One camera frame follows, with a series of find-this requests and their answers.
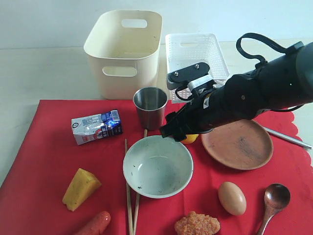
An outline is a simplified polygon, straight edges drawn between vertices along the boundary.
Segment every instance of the brown wooden plate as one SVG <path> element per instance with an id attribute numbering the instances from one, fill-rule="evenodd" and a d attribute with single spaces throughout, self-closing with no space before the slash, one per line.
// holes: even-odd
<path id="1" fill-rule="evenodd" d="M 216 161 L 239 170 L 264 166 L 272 157 L 273 143 L 267 131 L 252 120 L 240 120 L 202 134 L 206 151 Z"/>

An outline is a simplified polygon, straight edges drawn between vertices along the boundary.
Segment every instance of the white wall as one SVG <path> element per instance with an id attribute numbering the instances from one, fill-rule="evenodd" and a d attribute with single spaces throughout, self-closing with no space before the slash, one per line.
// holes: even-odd
<path id="1" fill-rule="evenodd" d="M 153 10 L 168 33 L 211 32 L 235 41 L 246 32 L 273 39 L 312 37 L 312 0 L 1 0 L 0 48 L 82 46 L 110 10 Z"/>

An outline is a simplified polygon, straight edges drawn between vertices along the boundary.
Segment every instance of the white plastic basket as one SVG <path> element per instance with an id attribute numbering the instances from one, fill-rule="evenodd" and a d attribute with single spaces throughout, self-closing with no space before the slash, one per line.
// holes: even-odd
<path id="1" fill-rule="evenodd" d="M 152 11 L 116 10 L 101 15 L 84 51 L 106 99 L 132 99 L 157 84 L 162 17 Z"/>
<path id="2" fill-rule="evenodd" d="M 214 80 L 226 81 L 229 78 L 220 44 L 214 34 L 168 34 L 165 37 L 167 72 L 175 72 L 184 67 L 206 62 L 210 66 L 209 74 Z M 188 98 L 189 89 L 179 92 L 183 98 Z M 177 98 L 175 90 L 170 91 L 170 99 L 173 103 L 184 103 Z"/>

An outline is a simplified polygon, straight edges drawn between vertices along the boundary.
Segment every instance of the table surface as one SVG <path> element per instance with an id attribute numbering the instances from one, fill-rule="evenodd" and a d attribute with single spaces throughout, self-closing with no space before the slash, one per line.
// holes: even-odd
<path id="1" fill-rule="evenodd" d="M 313 38 L 277 40 L 288 47 Z M 254 68 L 255 60 L 243 58 L 236 50 L 236 42 L 221 42 L 226 63 L 231 74 L 243 73 Z M 250 53 L 260 53 L 272 60 L 280 56 L 266 45 L 256 41 L 243 42 Z M 0 185 L 2 185 L 27 130 L 35 115 L 40 99 L 102 99 L 97 83 L 91 74 L 82 47 L 9 49 L 0 50 Z M 160 67 L 157 85 L 166 89 L 165 45 L 160 48 Z M 294 111 L 294 124 L 298 136 L 313 144 L 313 104 Z"/>

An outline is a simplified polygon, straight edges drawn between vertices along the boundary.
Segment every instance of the milk carton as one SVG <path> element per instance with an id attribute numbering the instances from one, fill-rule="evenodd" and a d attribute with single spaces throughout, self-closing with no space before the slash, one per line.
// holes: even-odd
<path id="1" fill-rule="evenodd" d="M 72 131 L 78 145 L 123 133 L 117 110 L 72 119 Z"/>

